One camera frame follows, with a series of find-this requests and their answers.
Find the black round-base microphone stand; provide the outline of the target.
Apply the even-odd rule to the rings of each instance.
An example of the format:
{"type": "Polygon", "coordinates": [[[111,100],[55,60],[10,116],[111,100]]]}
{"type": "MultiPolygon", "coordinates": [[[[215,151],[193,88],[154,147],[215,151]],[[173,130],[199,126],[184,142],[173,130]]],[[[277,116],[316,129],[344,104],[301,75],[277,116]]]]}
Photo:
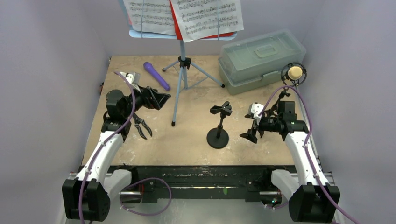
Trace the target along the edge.
{"type": "Polygon", "coordinates": [[[215,149],[224,148],[229,142],[229,135],[227,131],[223,129],[223,120],[227,116],[232,114],[232,106],[229,101],[226,101],[223,105],[214,105],[210,109],[211,114],[220,115],[220,122],[216,128],[211,129],[206,136],[207,143],[215,149]]]}

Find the purple toy microphone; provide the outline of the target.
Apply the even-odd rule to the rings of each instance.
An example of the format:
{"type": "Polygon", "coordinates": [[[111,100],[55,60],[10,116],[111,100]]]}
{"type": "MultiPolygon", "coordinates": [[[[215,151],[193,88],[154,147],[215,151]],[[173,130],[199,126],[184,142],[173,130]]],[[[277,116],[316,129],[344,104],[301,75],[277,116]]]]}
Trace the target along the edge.
{"type": "Polygon", "coordinates": [[[157,72],[157,70],[153,67],[151,63],[145,62],[143,64],[143,67],[166,91],[170,91],[170,85],[157,72]]]}

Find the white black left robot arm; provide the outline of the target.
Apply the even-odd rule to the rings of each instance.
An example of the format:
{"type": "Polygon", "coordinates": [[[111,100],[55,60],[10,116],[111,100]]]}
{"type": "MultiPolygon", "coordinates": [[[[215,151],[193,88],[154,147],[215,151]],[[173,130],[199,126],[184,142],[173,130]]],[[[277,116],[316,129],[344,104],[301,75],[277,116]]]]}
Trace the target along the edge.
{"type": "Polygon", "coordinates": [[[138,176],[129,170],[117,170],[108,175],[113,158],[124,144],[131,122],[135,122],[140,136],[140,124],[152,134],[151,129],[136,111],[141,107],[160,110],[170,99],[168,93],[159,93],[149,86],[134,89],[126,96],[121,90],[111,90],[106,94],[106,112],[99,141],[88,162],[73,179],[62,185],[65,215],[68,219],[102,222],[106,219],[111,201],[124,188],[133,191],[139,186],[138,176]]]}

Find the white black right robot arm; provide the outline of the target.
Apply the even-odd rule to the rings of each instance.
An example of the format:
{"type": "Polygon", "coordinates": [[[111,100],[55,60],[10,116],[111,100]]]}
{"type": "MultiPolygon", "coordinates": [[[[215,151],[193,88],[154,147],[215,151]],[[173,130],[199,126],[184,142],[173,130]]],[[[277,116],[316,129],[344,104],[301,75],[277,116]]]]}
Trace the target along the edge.
{"type": "Polygon", "coordinates": [[[263,186],[281,191],[294,222],[331,223],[336,211],[331,201],[338,203],[340,191],[329,183],[312,155],[309,130],[303,120],[297,119],[295,102],[278,101],[272,116],[263,110],[264,105],[259,103],[249,106],[245,117],[253,119],[252,127],[240,136],[257,143],[257,133],[279,133],[292,155],[298,177],[276,169],[262,177],[263,186]]]}

